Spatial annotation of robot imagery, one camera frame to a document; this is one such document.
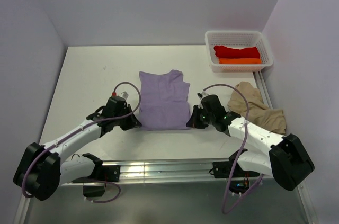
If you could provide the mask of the lilac t shirt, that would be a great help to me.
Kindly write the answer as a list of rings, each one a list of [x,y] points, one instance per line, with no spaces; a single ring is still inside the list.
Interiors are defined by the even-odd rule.
[[[171,70],[157,75],[141,71],[141,103],[139,121],[142,129],[186,130],[190,118],[188,94],[190,84],[183,80],[183,73]]]

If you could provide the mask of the white plastic basket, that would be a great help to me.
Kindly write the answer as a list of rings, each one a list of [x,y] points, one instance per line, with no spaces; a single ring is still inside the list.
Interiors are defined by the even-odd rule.
[[[271,48],[258,31],[207,31],[210,68],[220,72],[258,72],[273,65]]]

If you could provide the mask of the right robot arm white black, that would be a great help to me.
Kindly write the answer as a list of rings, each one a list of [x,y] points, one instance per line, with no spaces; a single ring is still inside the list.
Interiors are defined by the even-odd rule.
[[[213,126],[217,131],[242,140],[241,150],[227,161],[214,162],[212,174],[225,178],[271,176],[285,190],[294,190],[315,166],[301,140],[293,135],[283,136],[267,131],[245,120],[233,111],[227,112],[218,96],[200,93],[200,103],[194,105],[187,127],[205,129]]]

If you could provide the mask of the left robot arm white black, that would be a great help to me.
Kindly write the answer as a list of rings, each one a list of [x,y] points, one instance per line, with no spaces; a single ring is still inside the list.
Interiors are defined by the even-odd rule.
[[[14,174],[14,184],[22,189],[24,196],[44,201],[65,183],[79,178],[98,181],[104,170],[101,159],[89,153],[74,160],[69,158],[115,127],[123,131],[141,127],[130,104],[120,96],[109,97],[106,105],[58,139],[43,145],[35,142],[28,145]]]

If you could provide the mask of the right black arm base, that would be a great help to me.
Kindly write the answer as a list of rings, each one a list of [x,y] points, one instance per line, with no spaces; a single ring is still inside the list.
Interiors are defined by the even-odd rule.
[[[232,166],[233,162],[230,161],[213,162],[209,174],[214,178],[228,178],[231,174]],[[246,178],[250,176],[249,171],[242,170],[238,164],[235,165],[232,178]]]

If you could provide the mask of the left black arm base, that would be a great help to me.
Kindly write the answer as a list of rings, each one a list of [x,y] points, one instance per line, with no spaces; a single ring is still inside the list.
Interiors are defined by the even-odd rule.
[[[72,181],[83,185],[83,196],[96,203],[110,202],[117,199],[121,194],[121,187],[117,184],[120,177],[120,165],[103,165],[99,173],[93,177],[81,177]],[[111,199],[102,200],[108,187],[117,189],[116,195]]]

